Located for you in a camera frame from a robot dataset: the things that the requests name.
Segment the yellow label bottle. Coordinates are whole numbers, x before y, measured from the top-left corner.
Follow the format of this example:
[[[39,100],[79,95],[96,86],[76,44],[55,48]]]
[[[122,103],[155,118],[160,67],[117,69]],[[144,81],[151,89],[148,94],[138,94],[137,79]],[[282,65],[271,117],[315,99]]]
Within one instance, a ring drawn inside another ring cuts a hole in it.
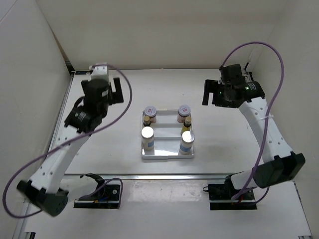
[[[149,116],[143,117],[143,127],[148,127],[151,125],[151,119]]]
[[[183,134],[185,131],[190,131],[191,123],[192,123],[191,116],[187,116],[184,120],[182,129],[181,129],[181,134]]]

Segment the blue label shaker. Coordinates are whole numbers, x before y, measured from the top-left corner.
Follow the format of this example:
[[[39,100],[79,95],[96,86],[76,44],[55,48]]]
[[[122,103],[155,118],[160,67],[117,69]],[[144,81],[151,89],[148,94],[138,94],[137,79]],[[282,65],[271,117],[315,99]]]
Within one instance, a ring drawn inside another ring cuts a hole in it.
[[[191,131],[185,131],[181,135],[181,141],[179,146],[179,152],[184,155],[188,155],[191,153],[193,144],[194,144],[195,136]]]
[[[145,126],[141,130],[142,145],[144,150],[152,150],[154,147],[154,130],[150,126]]]

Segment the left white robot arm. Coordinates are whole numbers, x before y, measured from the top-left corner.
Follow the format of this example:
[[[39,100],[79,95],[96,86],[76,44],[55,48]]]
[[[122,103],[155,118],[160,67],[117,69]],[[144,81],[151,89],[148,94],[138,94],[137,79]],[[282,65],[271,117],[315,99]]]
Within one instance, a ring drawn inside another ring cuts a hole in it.
[[[106,117],[108,107],[123,103],[119,78],[114,82],[97,77],[84,80],[80,97],[64,121],[61,143],[46,157],[40,168],[27,180],[21,180],[17,190],[34,206],[52,217],[58,216],[72,200],[105,198],[106,181],[99,175],[87,173],[72,183],[61,181],[72,160]]]

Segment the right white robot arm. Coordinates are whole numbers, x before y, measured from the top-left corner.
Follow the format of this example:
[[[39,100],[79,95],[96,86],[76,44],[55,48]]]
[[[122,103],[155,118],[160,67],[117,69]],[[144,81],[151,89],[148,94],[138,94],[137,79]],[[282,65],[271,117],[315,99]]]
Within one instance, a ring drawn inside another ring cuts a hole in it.
[[[265,93],[256,81],[246,82],[240,64],[220,66],[221,78],[205,80],[203,105],[212,104],[223,108],[236,108],[245,117],[260,152],[251,170],[229,175],[225,179],[224,194],[237,200],[254,188],[268,188],[293,180],[304,166],[306,159],[294,153],[284,140],[273,117],[268,112]]]

